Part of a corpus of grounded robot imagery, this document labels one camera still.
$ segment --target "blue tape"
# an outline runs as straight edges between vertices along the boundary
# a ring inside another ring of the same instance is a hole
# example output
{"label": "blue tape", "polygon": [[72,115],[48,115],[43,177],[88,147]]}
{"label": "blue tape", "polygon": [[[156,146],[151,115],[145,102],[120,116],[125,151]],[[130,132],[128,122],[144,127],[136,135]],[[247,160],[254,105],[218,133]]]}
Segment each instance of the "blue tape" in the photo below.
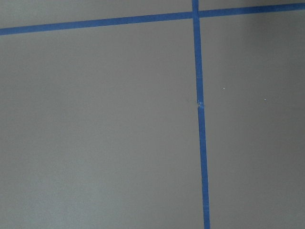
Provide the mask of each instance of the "blue tape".
{"label": "blue tape", "polygon": [[166,13],[166,14],[145,15],[145,16],[135,16],[135,17],[124,17],[124,18],[110,18],[110,19],[90,20],[90,21],[75,21],[75,22],[45,24],[45,25],[4,28],[4,29],[0,29],[0,35],[79,29],[79,28],[109,26],[109,25],[134,24],[134,23],[153,22],[153,21],[171,21],[171,20],[191,19],[191,18],[192,18],[192,12],[181,12],[181,13]]}
{"label": "blue tape", "polygon": [[199,17],[208,18],[208,17],[228,16],[228,15],[269,13],[269,12],[281,12],[281,11],[291,11],[291,10],[305,10],[305,3],[273,5],[273,6],[254,6],[254,7],[242,7],[242,8],[231,8],[231,9],[221,9],[221,10],[203,10],[203,11],[199,11]]}
{"label": "blue tape", "polygon": [[210,229],[208,168],[207,168],[207,157],[206,157],[205,120],[204,120],[204,105],[203,105],[203,71],[202,71],[202,57],[201,57],[201,37],[200,37],[200,21],[198,14],[198,5],[199,5],[198,0],[192,0],[192,5],[193,5],[196,89],[197,89],[197,102],[198,102],[200,162],[201,162],[202,194],[203,194],[203,222],[204,222],[204,229]]}

